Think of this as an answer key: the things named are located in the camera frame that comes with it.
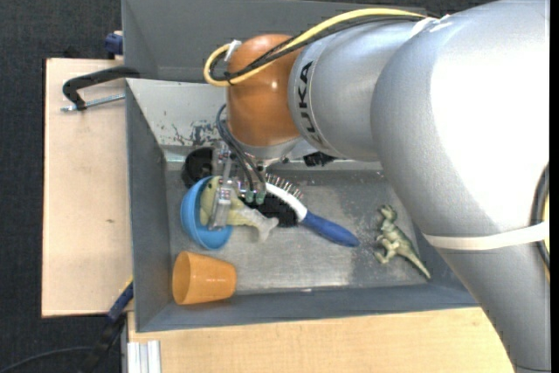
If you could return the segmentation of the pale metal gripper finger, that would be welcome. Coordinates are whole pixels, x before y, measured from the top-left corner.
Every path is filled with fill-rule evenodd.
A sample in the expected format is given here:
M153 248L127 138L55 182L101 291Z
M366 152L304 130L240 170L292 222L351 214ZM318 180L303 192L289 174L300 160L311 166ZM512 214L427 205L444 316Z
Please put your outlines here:
M231 209L232 193L231 187L229 185L223 186L219 180L214 183L212 189L211 214L208 221L210 230L227 225L227 217Z

